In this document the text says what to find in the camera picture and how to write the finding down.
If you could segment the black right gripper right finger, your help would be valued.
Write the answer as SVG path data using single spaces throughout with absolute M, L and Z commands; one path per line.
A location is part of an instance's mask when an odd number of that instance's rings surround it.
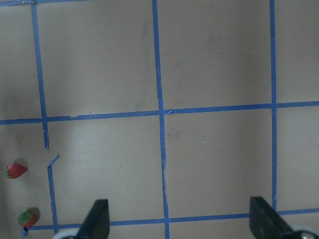
M 249 229 L 255 239 L 294 239 L 293 229 L 263 197 L 251 197 Z

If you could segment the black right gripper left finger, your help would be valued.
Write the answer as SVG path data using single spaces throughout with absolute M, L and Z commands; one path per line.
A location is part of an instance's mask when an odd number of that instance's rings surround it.
M 107 238 L 109 233 L 110 216 L 108 200 L 96 200 L 75 237 Z

